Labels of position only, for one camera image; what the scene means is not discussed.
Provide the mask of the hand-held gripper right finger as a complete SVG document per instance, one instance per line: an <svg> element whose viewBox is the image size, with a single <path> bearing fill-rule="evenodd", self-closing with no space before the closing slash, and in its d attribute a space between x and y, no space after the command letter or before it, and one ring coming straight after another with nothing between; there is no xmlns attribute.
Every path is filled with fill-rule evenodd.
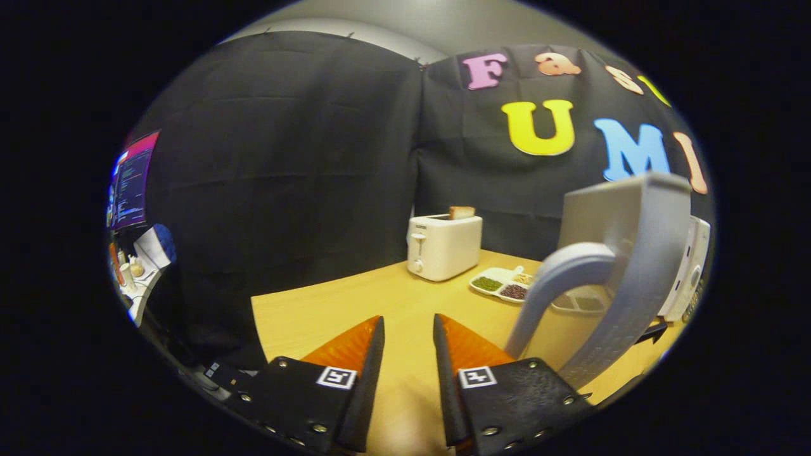
<svg viewBox="0 0 811 456"><path fill-rule="evenodd" d="M596 407L539 358L516 360L446 315L433 341L448 447L457 455L527 455Z"/></svg>

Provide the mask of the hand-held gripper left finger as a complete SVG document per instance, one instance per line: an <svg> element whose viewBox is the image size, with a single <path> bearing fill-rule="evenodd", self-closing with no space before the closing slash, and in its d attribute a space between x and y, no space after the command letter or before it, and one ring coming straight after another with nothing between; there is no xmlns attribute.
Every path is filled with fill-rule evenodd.
<svg viewBox="0 0 811 456"><path fill-rule="evenodd" d="M364 453L384 348L385 321L374 315L304 358L278 356L252 376L220 365L225 408L308 453Z"/></svg>

